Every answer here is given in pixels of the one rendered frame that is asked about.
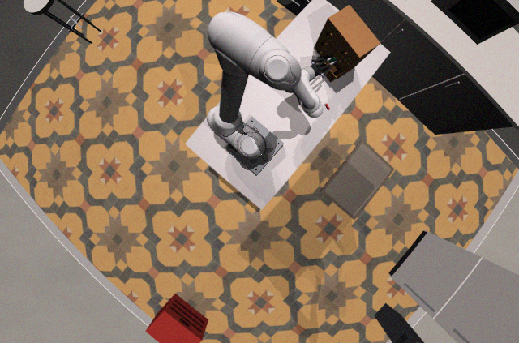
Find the brown small chest of drawers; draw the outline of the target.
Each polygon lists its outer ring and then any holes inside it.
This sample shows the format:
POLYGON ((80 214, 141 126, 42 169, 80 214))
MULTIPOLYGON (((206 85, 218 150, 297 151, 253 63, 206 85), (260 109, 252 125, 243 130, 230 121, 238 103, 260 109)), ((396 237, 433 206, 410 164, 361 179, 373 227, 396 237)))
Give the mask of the brown small chest of drawers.
MULTIPOLYGON (((380 44, 380 42, 350 5, 338 11, 336 14, 328 17, 322 32, 324 31, 328 21, 330 21, 336 30, 342 35, 343 38, 340 43, 345 39, 352 50, 358 55, 358 58, 338 77, 339 79, 343 74, 348 72, 348 69, 352 70, 355 66, 357 66, 358 62, 361 62, 363 60, 362 58, 365 58, 366 54, 369 54, 369 51, 375 49, 376 46, 380 44)), ((320 33, 320 36, 322 32, 320 33)), ((319 38, 317 42, 319 41, 319 38)), ((315 46, 317 42, 315 43, 315 46)), ((338 49, 338 46, 336 46, 335 50, 332 52, 332 54, 330 54, 330 57, 332 57, 333 53, 336 51, 336 49, 338 49)))

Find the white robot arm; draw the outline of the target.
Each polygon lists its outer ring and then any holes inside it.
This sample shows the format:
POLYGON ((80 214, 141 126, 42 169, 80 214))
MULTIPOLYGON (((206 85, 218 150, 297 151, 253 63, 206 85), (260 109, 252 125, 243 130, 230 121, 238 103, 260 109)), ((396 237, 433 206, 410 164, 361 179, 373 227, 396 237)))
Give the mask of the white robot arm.
POLYGON ((253 20, 231 11, 220 12, 208 25, 208 39, 223 70, 220 106, 208 112, 208 125, 251 163, 260 157, 267 160, 265 152, 272 144, 256 127, 251 129, 242 121, 239 109, 249 75, 271 88, 293 93, 309 117, 323 113, 321 100, 310 85, 315 78, 313 68, 301 69, 297 59, 253 20))

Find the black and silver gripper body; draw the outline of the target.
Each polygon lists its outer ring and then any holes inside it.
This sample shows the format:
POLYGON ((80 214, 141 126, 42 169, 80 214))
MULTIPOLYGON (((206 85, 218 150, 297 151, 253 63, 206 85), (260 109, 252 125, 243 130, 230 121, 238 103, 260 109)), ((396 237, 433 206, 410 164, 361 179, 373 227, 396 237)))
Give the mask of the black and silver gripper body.
POLYGON ((317 64, 312 64, 310 67, 313 68, 313 70, 315 71, 315 77, 318 76, 318 75, 321 75, 322 74, 322 70, 319 71, 319 68, 321 68, 320 66, 316 66, 317 64), (314 65, 314 66, 313 66, 314 65))

